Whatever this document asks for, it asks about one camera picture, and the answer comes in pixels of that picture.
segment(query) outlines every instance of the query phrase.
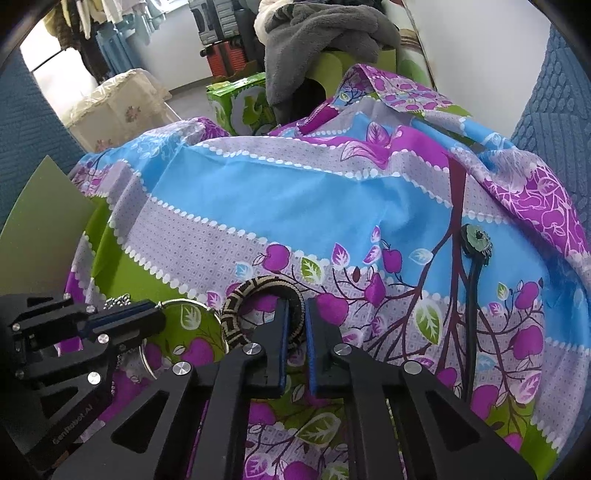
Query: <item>gray container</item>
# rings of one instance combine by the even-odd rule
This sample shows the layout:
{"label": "gray container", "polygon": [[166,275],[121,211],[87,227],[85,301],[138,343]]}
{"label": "gray container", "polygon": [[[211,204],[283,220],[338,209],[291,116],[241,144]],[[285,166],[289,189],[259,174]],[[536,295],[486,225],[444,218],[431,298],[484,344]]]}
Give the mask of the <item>gray container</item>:
{"label": "gray container", "polygon": [[239,35],[232,0],[190,0],[189,8],[204,47]]}

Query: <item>floral fabric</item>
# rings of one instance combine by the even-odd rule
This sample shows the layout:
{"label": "floral fabric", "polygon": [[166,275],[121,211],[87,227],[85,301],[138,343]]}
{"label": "floral fabric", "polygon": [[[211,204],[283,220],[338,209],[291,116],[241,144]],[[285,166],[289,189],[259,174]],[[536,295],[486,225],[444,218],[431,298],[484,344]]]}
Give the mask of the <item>floral fabric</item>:
{"label": "floral fabric", "polygon": [[[98,305],[130,293],[218,309],[241,281],[273,273],[316,297],[345,341],[393,364],[415,359],[461,395],[470,262],[459,231],[479,225],[493,254],[478,285],[471,408],[543,476],[587,377],[589,254],[543,161],[462,112],[355,66],[334,99],[268,137],[227,137],[194,119],[87,155],[74,181],[97,212],[68,288]],[[270,320],[275,302],[253,299],[243,328]],[[158,372],[222,355],[219,329],[196,309],[170,313],[148,347]],[[244,480],[348,478],[343,404],[311,394],[305,357],[305,345],[291,354],[283,397],[252,403]],[[127,355],[100,421],[148,382]]]}

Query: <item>leaf print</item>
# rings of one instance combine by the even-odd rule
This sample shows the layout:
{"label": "leaf print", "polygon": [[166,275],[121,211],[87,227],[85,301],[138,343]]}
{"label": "leaf print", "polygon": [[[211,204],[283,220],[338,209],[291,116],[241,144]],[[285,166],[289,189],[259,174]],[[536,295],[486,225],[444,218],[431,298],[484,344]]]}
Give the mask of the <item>leaf print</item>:
{"label": "leaf print", "polygon": [[527,367],[529,367],[530,364],[531,364],[531,360],[530,360],[530,357],[528,356],[517,364],[515,371],[521,372],[523,369],[526,369]]}
{"label": "leaf print", "polygon": [[236,276],[239,280],[250,280],[255,276],[252,265],[246,262],[236,262]]}
{"label": "leaf print", "polygon": [[207,306],[216,310],[222,309],[222,296],[213,290],[207,292]]}
{"label": "leaf print", "polygon": [[361,279],[361,270],[359,267],[355,267],[353,273],[351,274],[351,280],[357,283]]}
{"label": "leaf print", "polygon": [[422,366],[424,366],[427,369],[429,369],[433,365],[435,365],[435,361],[432,358],[429,358],[427,356],[417,356],[417,357],[413,358],[412,360],[420,363]]}
{"label": "leaf print", "polygon": [[492,370],[496,365],[496,360],[485,353],[478,353],[476,356],[476,372],[486,372]]}
{"label": "leaf print", "polygon": [[378,243],[382,239],[382,232],[380,231],[379,227],[376,225],[374,230],[371,232],[371,242],[373,244]]}
{"label": "leaf print", "polygon": [[341,244],[335,244],[331,260],[335,270],[342,270],[349,265],[349,252]]}
{"label": "leaf print", "polygon": [[538,391],[541,377],[541,371],[534,371],[529,372],[521,382],[511,383],[509,389],[511,390],[511,393],[513,393],[515,401],[523,405],[527,405],[531,402]]}
{"label": "leaf print", "polygon": [[503,392],[502,394],[500,394],[499,397],[496,399],[495,407],[498,408],[501,405],[503,405],[503,403],[505,403],[505,400],[507,399],[507,395],[508,392]]}
{"label": "leaf print", "polygon": [[343,343],[360,347],[363,343],[363,331],[358,328],[350,328],[342,335]]}
{"label": "leaf print", "polygon": [[320,480],[349,480],[349,465],[343,462],[329,463]]}
{"label": "leaf print", "polygon": [[181,306],[181,327],[185,330],[197,330],[201,325],[201,310],[197,307]]}
{"label": "leaf print", "polygon": [[502,315],[503,312],[505,311],[505,308],[503,305],[501,305],[499,302],[497,301],[492,301],[488,304],[488,309],[491,311],[491,315],[493,316],[497,316],[497,315]]}
{"label": "leaf print", "polygon": [[386,333],[386,329],[388,328],[386,320],[381,315],[376,315],[370,324],[372,333],[378,337]]}
{"label": "leaf print", "polygon": [[351,140],[346,143],[340,160],[345,161],[353,157],[362,157],[371,160],[378,168],[385,170],[388,166],[388,150],[378,145],[372,146],[368,143]]}
{"label": "leaf print", "polygon": [[176,347],[174,347],[173,355],[177,355],[177,356],[182,355],[184,351],[185,351],[184,345],[177,345]]}
{"label": "leaf print", "polygon": [[324,281],[324,269],[318,262],[308,257],[301,258],[301,276],[304,277],[308,283],[313,285],[321,285]]}
{"label": "leaf print", "polygon": [[371,122],[368,125],[365,139],[370,143],[385,147],[390,142],[390,135],[388,135],[388,132],[382,125]]}
{"label": "leaf print", "polygon": [[418,331],[434,345],[439,344],[441,337],[441,310],[439,305],[430,299],[417,302],[413,311]]}
{"label": "leaf print", "polygon": [[368,254],[363,259],[363,263],[366,265],[371,265],[372,263],[379,260],[382,256],[382,251],[379,248],[379,245],[373,245],[372,248],[369,249]]}
{"label": "leaf print", "polygon": [[499,297],[499,300],[505,301],[506,299],[508,299],[509,289],[507,288],[507,285],[499,282],[499,284],[496,286],[496,296]]}
{"label": "leaf print", "polygon": [[244,462],[244,480],[260,480],[271,464],[271,456],[256,452],[249,455]]}
{"label": "leaf print", "polygon": [[324,412],[306,423],[295,436],[311,445],[326,447],[335,438],[339,426],[340,420],[336,415]]}
{"label": "leaf print", "polygon": [[502,421],[496,421],[491,425],[491,429],[493,429],[496,432],[497,430],[501,430],[504,424],[505,423]]}
{"label": "leaf print", "polygon": [[305,391],[306,386],[304,384],[295,387],[294,391],[291,393],[291,402],[296,403],[299,399],[301,399],[304,396]]}
{"label": "leaf print", "polygon": [[417,248],[408,257],[419,265],[427,265],[433,259],[433,252],[426,248]]}

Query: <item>green stool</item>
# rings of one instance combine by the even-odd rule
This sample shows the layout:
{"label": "green stool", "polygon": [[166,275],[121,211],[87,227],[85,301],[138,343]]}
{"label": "green stool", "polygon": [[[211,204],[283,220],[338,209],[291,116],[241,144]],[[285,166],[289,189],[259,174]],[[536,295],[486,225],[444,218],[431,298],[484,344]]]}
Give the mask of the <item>green stool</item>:
{"label": "green stool", "polygon": [[[358,62],[344,51],[324,51],[308,69],[306,78],[321,84],[326,92],[326,97],[329,98],[335,94],[345,72],[356,63]],[[379,53],[378,61],[369,65],[395,73],[396,50],[382,50]]]}

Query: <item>blue textured cushion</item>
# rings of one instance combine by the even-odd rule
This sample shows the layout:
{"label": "blue textured cushion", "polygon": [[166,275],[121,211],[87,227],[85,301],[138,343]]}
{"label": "blue textured cushion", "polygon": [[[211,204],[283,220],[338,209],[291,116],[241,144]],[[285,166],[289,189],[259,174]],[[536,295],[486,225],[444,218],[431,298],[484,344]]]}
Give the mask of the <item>blue textured cushion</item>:
{"label": "blue textured cushion", "polygon": [[15,50],[0,75],[0,228],[46,155],[68,173],[84,154]]}
{"label": "blue textured cushion", "polygon": [[[554,170],[576,205],[587,238],[591,238],[591,83],[554,27],[540,76],[512,140],[517,147],[536,153]],[[559,461],[590,416],[591,375]]]}

